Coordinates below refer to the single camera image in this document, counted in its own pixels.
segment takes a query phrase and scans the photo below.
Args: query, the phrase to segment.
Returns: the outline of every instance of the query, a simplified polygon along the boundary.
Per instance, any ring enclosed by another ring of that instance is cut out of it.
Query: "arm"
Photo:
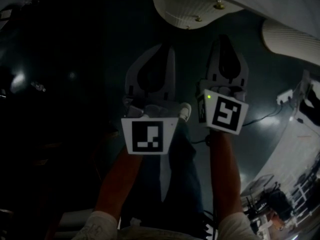
[[[226,133],[211,131],[210,160],[212,190],[220,223],[231,214],[243,212],[239,170]]]
[[[122,206],[134,185],[142,158],[142,155],[128,154],[126,147],[121,150],[102,182],[95,211],[110,214],[119,222]]]

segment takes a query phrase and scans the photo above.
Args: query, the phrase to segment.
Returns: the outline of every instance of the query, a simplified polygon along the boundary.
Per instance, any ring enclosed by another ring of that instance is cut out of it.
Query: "white sleeve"
[[[243,212],[224,218],[218,227],[217,240],[259,240],[250,227],[250,221]]]
[[[72,240],[115,240],[117,239],[117,220],[103,211],[94,211],[84,227]]]

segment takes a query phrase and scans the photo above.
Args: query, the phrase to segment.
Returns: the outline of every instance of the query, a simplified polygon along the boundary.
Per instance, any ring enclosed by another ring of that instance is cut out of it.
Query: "white power outlet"
[[[289,99],[292,99],[293,95],[292,89],[287,90],[276,97],[276,103],[278,103],[278,105],[280,105],[281,102],[286,103]]]

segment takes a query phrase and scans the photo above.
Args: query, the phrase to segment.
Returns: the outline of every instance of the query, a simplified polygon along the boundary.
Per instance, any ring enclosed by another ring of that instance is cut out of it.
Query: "gold knob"
[[[213,7],[216,8],[217,10],[223,10],[225,8],[225,6],[222,4],[221,0],[217,0],[216,4]]]
[[[202,19],[200,18],[200,16],[197,16],[197,17],[195,18],[195,21],[196,21],[196,22],[202,22]]]

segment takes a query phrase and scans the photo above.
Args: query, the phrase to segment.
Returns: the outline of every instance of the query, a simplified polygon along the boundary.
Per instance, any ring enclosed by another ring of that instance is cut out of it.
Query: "dark green floor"
[[[261,39],[264,19],[246,10],[196,30],[167,24],[152,0],[41,0],[24,13],[26,20],[8,24],[0,34],[0,51],[4,54],[0,65],[13,74],[23,71],[26,82],[44,84],[46,93],[56,102],[82,104],[119,130],[126,72],[145,50],[158,43],[169,42],[175,49],[176,100],[187,101],[195,108],[196,82],[205,77],[212,41],[219,34],[227,34],[249,67],[246,122],[272,112],[277,95],[294,89],[304,69],[318,70],[307,62],[268,51]],[[233,137],[243,186],[272,154],[291,113],[286,105],[277,117],[279,124],[256,123]],[[67,111],[66,116],[79,120]],[[198,126],[197,116],[194,109],[188,122],[194,141],[208,134]],[[123,144],[121,134],[104,147],[99,159],[103,168],[107,170]],[[203,143],[195,147],[204,207],[211,210],[209,150]]]

